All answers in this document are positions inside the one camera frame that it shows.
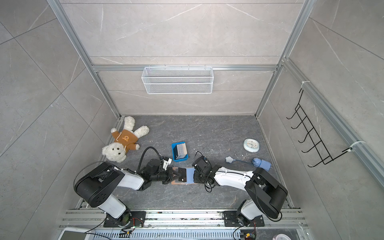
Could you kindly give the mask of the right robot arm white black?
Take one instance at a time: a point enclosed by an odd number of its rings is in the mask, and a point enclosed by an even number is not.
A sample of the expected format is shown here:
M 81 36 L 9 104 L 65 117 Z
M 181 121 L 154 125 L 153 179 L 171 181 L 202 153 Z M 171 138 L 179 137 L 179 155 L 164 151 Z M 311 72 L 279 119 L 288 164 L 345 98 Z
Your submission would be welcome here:
M 237 210 L 236 218 L 248 226 L 259 216 L 265 216 L 273 222 L 279 222 L 283 214 L 281 209 L 288 196 L 288 190 L 268 171 L 256 168 L 254 171 L 235 171 L 215 165 L 201 156 L 192 163 L 194 183 L 203 184 L 206 191 L 215 186 L 227 186 L 247 192 L 249 200 L 242 202 Z

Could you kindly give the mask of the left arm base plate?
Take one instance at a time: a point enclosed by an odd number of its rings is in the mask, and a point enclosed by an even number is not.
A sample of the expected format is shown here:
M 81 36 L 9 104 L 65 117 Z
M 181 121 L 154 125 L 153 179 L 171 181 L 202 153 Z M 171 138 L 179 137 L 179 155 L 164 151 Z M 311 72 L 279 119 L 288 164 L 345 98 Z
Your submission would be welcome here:
M 143 227 L 146 220 L 146 211 L 130 211 L 124 212 L 122 216 L 114 219 L 111 215 L 107 214 L 104 222 L 104 228 L 131 228 Z

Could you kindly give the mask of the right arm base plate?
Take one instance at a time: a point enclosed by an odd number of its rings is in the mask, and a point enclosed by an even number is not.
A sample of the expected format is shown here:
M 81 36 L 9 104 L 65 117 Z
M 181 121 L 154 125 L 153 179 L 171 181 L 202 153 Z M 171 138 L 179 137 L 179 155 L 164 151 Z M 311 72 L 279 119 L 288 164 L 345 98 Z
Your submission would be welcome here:
M 244 217 L 237 211 L 223 211 L 222 217 L 226 227 L 264 227 L 265 222 L 262 215 L 256 216 L 252 220 Z

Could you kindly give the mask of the blue card box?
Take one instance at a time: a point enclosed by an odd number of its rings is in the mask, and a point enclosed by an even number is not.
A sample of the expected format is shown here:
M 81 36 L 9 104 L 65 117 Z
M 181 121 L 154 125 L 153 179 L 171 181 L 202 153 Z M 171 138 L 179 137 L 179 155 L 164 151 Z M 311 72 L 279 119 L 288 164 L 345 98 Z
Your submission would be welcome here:
M 172 144 L 172 153 L 174 162 L 186 161 L 189 157 L 185 142 Z

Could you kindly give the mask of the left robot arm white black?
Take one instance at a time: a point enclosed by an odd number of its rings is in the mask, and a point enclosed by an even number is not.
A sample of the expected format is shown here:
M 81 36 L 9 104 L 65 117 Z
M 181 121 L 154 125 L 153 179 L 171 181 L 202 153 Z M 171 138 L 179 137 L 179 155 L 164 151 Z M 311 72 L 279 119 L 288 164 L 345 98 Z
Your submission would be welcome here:
M 138 170 L 120 169 L 116 165 L 103 162 L 91 172 L 74 183 L 74 191 L 92 208 L 99 208 L 113 219 L 117 225 L 124 227 L 131 222 L 130 209 L 113 195 L 117 187 L 143 191 L 152 182 L 162 182 L 164 185 L 182 176 L 170 164 L 172 159 L 158 154 L 157 159 L 150 160 L 141 167 L 144 159 L 142 154 Z

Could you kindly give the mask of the tan leather card holder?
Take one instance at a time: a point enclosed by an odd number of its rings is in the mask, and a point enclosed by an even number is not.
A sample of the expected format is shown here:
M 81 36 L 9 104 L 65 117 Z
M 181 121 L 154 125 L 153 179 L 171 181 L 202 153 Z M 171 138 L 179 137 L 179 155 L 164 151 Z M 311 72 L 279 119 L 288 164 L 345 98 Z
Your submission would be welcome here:
M 194 182 L 194 173 L 195 169 L 194 168 L 186 168 L 187 169 L 187 182 L 179 182 L 178 179 L 173 180 L 171 182 L 172 185 L 192 185 L 195 184 Z

